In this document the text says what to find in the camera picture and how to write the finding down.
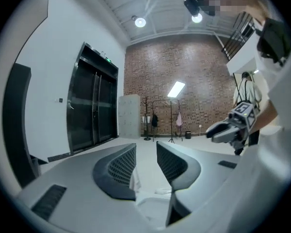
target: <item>staircase railing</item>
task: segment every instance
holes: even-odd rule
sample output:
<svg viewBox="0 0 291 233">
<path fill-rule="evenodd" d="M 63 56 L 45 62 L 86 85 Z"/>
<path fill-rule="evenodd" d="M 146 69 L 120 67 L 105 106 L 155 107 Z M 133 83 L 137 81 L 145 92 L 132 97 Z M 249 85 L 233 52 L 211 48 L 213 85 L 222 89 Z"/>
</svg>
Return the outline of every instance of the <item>staircase railing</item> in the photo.
<svg viewBox="0 0 291 233">
<path fill-rule="evenodd" d="M 235 31 L 222 48 L 228 60 L 235 56 L 255 30 L 253 18 L 246 12 L 237 16 L 233 27 L 236 28 Z"/>
</svg>

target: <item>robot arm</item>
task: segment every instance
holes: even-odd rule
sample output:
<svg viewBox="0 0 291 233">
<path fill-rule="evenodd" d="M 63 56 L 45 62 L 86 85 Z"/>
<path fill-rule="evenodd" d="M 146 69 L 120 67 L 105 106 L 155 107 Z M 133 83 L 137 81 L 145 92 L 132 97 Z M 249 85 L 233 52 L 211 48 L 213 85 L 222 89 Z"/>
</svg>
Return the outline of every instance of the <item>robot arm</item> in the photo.
<svg viewBox="0 0 291 233">
<path fill-rule="evenodd" d="M 225 120 L 211 125 L 206 130 L 206 137 L 215 143 L 228 142 L 237 150 L 243 148 L 242 142 L 247 139 L 255 121 L 253 105 L 243 102 L 236 106 Z"/>
</svg>

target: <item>black door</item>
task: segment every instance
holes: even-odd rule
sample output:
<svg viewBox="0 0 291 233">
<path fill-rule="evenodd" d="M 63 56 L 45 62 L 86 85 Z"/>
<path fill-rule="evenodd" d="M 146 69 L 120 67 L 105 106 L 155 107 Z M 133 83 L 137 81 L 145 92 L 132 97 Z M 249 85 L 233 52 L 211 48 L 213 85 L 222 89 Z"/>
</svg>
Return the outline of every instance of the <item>black door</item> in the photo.
<svg viewBox="0 0 291 233">
<path fill-rule="evenodd" d="M 67 109 L 68 137 L 73 151 L 94 145 L 93 87 L 95 75 L 87 66 L 79 65 Z"/>
<path fill-rule="evenodd" d="M 108 140 L 114 136 L 113 102 L 114 83 L 109 81 L 106 75 L 101 75 L 98 117 L 99 117 L 99 138 L 101 141 Z"/>
<path fill-rule="evenodd" d="M 94 144 L 100 142 L 99 137 L 99 93 L 100 93 L 101 76 L 97 73 L 94 75 L 94 88 L 93 88 L 93 105 L 92 105 L 92 118 L 93 118 L 93 138 Z"/>
</svg>

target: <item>white floor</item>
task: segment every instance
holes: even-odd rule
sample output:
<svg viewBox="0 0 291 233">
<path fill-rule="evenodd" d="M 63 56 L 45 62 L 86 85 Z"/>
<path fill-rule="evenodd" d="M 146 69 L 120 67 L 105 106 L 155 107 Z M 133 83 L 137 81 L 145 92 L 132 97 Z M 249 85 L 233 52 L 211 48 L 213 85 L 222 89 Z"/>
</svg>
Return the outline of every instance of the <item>white floor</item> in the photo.
<svg viewBox="0 0 291 233">
<path fill-rule="evenodd" d="M 88 154 L 90 152 L 99 151 L 105 148 L 122 145 L 126 143 L 136 143 L 137 144 L 137 171 L 139 175 L 139 181 L 141 184 L 141 190 L 148 193 L 154 193 L 156 189 L 160 188 L 169 188 L 169 183 L 164 177 L 159 165 L 157 164 L 156 157 L 156 141 L 168 141 L 169 138 L 156 138 L 155 141 L 144 141 L 144 138 L 139 139 L 124 139 L 117 138 L 105 144 L 102 144 L 98 147 L 92 148 L 80 154 Z M 215 144 L 212 143 L 210 139 L 207 139 L 205 136 L 195 136 L 191 139 L 175 138 L 175 144 L 179 144 L 185 147 L 204 150 L 209 152 L 225 153 L 225 154 L 234 154 L 234 149 L 230 144 Z M 48 164 L 41 165 L 41 173 L 45 173 L 50 170 L 55 165 L 59 164 L 62 161 L 65 161 L 67 158 L 54 161 Z"/>
</svg>

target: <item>ceiling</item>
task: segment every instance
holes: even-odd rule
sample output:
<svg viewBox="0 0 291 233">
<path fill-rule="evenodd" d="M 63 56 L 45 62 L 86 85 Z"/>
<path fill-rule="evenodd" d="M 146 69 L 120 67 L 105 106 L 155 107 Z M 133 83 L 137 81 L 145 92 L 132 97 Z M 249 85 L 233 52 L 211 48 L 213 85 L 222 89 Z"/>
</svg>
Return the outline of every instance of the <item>ceiling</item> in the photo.
<svg viewBox="0 0 291 233">
<path fill-rule="evenodd" d="M 119 29 L 126 35 L 130 44 L 135 44 L 155 37 L 203 33 L 229 37 L 234 31 L 237 16 L 210 17 L 201 13 L 203 20 L 193 23 L 191 15 L 183 4 L 184 0 L 100 0 L 113 17 Z M 135 26 L 132 16 L 143 17 L 146 25 Z"/>
</svg>

